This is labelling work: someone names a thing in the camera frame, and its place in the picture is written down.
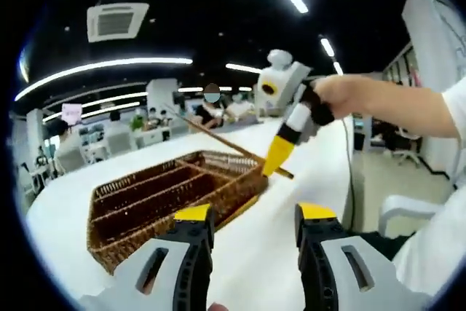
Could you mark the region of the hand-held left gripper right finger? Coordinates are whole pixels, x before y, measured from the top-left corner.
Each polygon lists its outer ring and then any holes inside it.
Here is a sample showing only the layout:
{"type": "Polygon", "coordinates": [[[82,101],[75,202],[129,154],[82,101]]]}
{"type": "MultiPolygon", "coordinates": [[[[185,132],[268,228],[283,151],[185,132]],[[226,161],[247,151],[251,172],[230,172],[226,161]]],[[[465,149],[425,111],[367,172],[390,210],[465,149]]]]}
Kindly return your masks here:
{"type": "Polygon", "coordinates": [[[426,310],[430,296],[403,285],[394,264],[349,236],[330,208],[297,203],[295,231],[306,310],[426,310]]]}

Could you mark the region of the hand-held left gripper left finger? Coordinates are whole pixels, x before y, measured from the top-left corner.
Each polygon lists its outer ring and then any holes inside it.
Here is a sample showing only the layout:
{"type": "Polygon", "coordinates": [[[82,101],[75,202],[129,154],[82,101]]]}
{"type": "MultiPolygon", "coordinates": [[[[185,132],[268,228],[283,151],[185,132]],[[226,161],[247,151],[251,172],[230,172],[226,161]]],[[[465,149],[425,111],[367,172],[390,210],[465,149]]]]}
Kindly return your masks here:
{"type": "Polygon", "coordinates": [[[214,212],[185,208],[172,229],[145,242],[114,270],[114,282],[97,296],[83,296],[84,310],[207,310],[214,212]]]}

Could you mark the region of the person's right hand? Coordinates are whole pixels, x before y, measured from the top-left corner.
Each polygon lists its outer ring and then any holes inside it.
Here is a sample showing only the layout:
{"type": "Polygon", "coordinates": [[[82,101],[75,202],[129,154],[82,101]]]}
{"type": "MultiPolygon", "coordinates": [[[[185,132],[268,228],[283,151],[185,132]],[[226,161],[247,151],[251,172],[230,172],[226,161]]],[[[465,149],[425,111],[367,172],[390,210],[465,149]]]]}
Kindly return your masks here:
{"type": "Polygon", "coordinates": [[[366,113],[368,88],[371,79],[357,74],[332,75],[318,79],[314,91],[327,103],[336,119],[350,114],[366,113]]]}

